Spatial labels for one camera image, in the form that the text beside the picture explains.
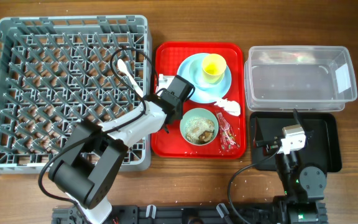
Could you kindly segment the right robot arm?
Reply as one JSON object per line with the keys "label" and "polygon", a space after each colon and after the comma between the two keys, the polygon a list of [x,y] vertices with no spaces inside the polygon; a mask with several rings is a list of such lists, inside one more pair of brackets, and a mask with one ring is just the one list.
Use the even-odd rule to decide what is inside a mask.
{"label": "right robot arm", "polygon": [[255,147],[262,147],[267,159],[274,158],[284,195],[273,198],[269,209],[270,223],[327,223],[324,190],[327,174],[319,166],[305,164],[300,151],[308,145],[313,131],[306,129],[303,119],[293,110],[296,124],[282,128],[272,139],[263,136],[259,120],[255,120]]}

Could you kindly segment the yellow plastic cup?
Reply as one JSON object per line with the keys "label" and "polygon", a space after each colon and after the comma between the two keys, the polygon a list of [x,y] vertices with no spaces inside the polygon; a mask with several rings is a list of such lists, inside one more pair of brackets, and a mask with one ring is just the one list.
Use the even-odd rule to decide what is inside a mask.
{"label": "yellow plastic cup", "polygon": [[202,60],[201,68],[206,83],[215,84],[224,76],[227,63],[219,54],[208,54]]}

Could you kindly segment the white plastic spoon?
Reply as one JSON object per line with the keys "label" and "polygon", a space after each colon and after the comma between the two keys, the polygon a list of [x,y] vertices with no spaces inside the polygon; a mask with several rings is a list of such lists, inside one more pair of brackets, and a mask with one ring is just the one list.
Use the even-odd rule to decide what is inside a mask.
{"label": "white plastic spoon", "polygon": [[119,59],[119,60],[117,61],[117,67],[118,67],[118,69],[119,69],[120,72],[122,72],[123,74],[125,74],[125,75],[128,77],[130,83],[131,83],[132,86],[133,86],[133,89],[134,89],[135,92],[142,98],[142,97],[144,96],[142,89],[141,89],[140,86],[136,83],[136,81],[134,80],[134,78],[132,77],[132,75],[129,73],[125,62],[124,62],[122,59]]}

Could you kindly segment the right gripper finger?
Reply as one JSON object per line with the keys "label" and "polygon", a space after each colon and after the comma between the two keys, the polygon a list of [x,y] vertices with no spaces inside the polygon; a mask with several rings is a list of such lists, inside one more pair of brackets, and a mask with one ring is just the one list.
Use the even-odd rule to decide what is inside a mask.
{"label": "right gripper finger", "polygon": [[259,122],[258,118],[254,118],[254,137],[253,137],[253,146],[258,146],[259,140]]}
{"label": "right gripper finger", "polygon": [[299,114],[299,112],[295,108],[293,109],[293,117],[294,117],[295,121],[297,122],[297,124],[299,124],[302,128],[304,128],[303,119],[302,119],[301,115]]}

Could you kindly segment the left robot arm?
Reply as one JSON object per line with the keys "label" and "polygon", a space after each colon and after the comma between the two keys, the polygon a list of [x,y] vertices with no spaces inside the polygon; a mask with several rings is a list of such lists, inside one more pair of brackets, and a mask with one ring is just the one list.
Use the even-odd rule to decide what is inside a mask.
{"label": "left robot arm", "polygon": [[63,151],[47,165],[48,177],[76,206],[86,223],[103,223],[112,212],[107,199],[130,147],[183,117],[195,87],[175,76],[168,86],[146,95],[134,110],[113,121],[78,123]]}

